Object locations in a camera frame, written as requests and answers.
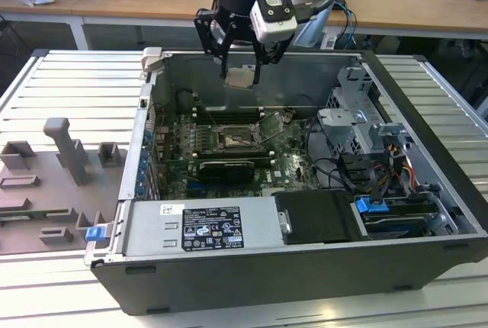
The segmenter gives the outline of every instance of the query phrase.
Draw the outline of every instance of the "warning label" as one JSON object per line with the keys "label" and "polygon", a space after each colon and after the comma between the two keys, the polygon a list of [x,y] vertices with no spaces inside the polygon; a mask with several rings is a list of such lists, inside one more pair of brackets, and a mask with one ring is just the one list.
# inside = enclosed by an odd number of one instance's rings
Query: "warning label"
{"label": "warning label", "polygon": [[238,207],[185,208],[182,232],[181,247],[185,252],[244,248]]}

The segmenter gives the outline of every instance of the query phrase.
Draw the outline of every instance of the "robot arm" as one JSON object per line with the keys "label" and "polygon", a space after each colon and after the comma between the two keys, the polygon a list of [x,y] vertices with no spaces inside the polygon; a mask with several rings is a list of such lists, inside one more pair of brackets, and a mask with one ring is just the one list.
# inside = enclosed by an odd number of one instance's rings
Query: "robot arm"
{"label": "robot arm", "polygon": [[[256,57],[253,84],[258,84],[261,66],[280,61],[298,24],[307,23],[333,2],[325,0],[320,6],[313,7],[293,5],[291,0],[215,0],[212,10],[197,12],[194,24],[206,54],[222,61],[222,79],[227,75],[231,44],[251,44]],[[213,33],[216,29],[223,32],[220,40]]]}

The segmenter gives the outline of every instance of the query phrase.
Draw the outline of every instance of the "blue plastic clip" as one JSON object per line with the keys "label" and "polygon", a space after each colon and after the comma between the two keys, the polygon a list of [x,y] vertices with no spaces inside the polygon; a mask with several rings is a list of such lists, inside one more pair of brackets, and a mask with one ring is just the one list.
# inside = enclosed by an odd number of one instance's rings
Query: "blue plastic clip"
{"label": "blue plastic clip", "polygon": [[107,234],[107,227],[89,227],[86,230],[85,240],[87,242],[103,242]]}
{"label": "blue plastic clip", "polygon": [[375,204],[371,202],[369,197],[361,197],[355,203],[360,214],[364,212],[388,212],[390,210],[385,201]]}

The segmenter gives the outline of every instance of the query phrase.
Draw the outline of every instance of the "gray plastic block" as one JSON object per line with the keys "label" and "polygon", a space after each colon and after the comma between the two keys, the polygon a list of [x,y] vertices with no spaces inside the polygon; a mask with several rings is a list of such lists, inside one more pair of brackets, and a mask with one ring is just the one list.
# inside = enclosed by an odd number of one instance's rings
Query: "gray plastic block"
{"label": "gray plastic block", "polygon": [[0,178],[1,189],[37,187],[40,180],[36,175],[15,175]]}
{"label": "gray plastic block", "polygon": [[117,143],[100,143],[98,147],[98,158],[102,168],[108,166],[121,166],[119,146]]}
{"label": "gray plastic block", "polygon": [[98,211],[95,215],[95,221],[93,222],[94,225],[98,225],[99,223],[105,223],[105,218],[102,216],[101,212]]}
{"label": "gray plastic block", "polygon": [[40,230],[39,239],[47,245],[71,243],[73,234],[67,227],[44,227]]}
{"label": "gray plastic block", "polygon": [[46,217],[55,223],[68,223],[75,221],[78,218],[78,213],[74,208],[69,208],[68,211],[63,212],[49,212]]}
{"label": "gray plastic block", "polygon": [[24,160],[28,156],[36,156],[36,153],[27,141],[8,141],[0,153],[0,160],[8,170],[29,169]]}
{"label": "gray plastic block", "polygon": [[[78,159],[80,159],[83,162],[83,165],[85,165],[88,161],[88,155],[86,154],[82,142],[80,140],[73,140],[73,145],[75,145],[75,151]],[[66,164],[63,162],[63,158],[61,157],[61,154],[57,153],[56,156],[61,166],[65,168]]]}
{"label": "gray plastic block", "polygon": [[93,226],[92,223],[88,221],[86,215],[80,212],[78,215],[78,220],[76,221],[76,225],[75,225],[76,231],[78,231],[80,235],[83,236],[83,238],[85,238],[86,230],[92,226]]}
{"label": "gray plastic block", "polygon": [[43,132],[52,137],[59,149],[59,155],[63,164],[69,170],[73,180],[77,185],[88,183],[88,174],[85,171],[84,162],[77,156],[75,145],[68,133],[68,118],[48,118],[44,125]]}
{"label": "gray plastic block", "polygon": [[23,211],[31,206],[28,198],[8,198],[0,203],[0,212]]}

